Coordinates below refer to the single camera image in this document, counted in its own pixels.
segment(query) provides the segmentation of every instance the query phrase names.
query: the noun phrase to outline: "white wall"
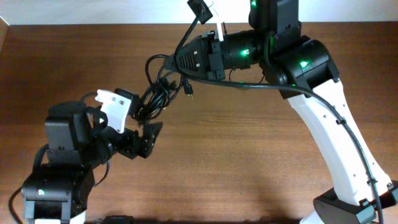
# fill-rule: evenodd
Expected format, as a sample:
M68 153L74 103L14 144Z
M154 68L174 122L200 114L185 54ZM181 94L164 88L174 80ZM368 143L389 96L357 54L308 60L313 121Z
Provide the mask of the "white wall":
M247 22L249 0L219 0L225 22ZM0 0L10 24L191 23L187 0ZM300 0L302 22L398 21L398 0Z

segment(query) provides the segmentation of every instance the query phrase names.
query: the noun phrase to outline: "robotic arm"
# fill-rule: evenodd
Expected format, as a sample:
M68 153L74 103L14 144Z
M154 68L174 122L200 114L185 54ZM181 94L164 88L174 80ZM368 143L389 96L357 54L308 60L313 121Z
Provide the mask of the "robotic arm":
M398 182L382 171L366 146L349 111L331 55L321 42L301 36L298 1L250 0L252 30L235 34L224 30L224 35L220 29L209 31L183 46L196 23L204 24L212 12L217 12L203 0L189 0L188 4L197 15L195 22L175 54L158 55L166 58L162 69L182 75L179 86L159 79L160 72L157 81L152 82L147 72L151 87L143 100L151 92L153 96L151 106L144 110L142 99L123 90L99 90L96 100L103 103L101 108L67 102L50 109L45 123L49 144L39 151L33 172L22 188L25 218L36 223L45 223L42 218L82 223L88 194L95 185L93 169L117 152L130 159L147 158L162 128L161 123L149 124L147 120L158 116L175 98L170 90L178 93L184 87L191 94L188 80L278 89L301 116L334 183L333 189L314 199L315 210L301 224L368 223L375 219L375 210L381 217L381 209L396 205ZM225 70L248 69L257 63L270 85L222 81ZM93 125L87 114L93 116ZM128 115L144 124L142 137L124 127ZM49 163L40 165L45 152Z

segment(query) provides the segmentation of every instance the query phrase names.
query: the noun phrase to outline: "wooden table surface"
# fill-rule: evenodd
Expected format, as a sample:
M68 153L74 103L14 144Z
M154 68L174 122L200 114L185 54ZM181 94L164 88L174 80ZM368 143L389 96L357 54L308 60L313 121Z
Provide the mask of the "wooden table surface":
M188 25L11 26L0 56L0 217L11 223L9 196L30 174L47 142L52 105L97 89L142 94L144 65L171 54ZM227 26L229 33L250 29ZM192 36L213 26L198 26ZM351 112L374 157L398 179L398 23L304 24L341 72ZM151 68L154 73L161 62ZM260 80L261 70L233 80ZM87 220L132 215L158 220L240 222L300 218L333 187L309 130L278 91L192 83L158 119L153 154L116 155L109 177L89 197ZM131 119L128 128L137 128ZM95 170L97 180L104 167ZM23 199L14 201L22 215ZM385 210L398 222L398 207Z

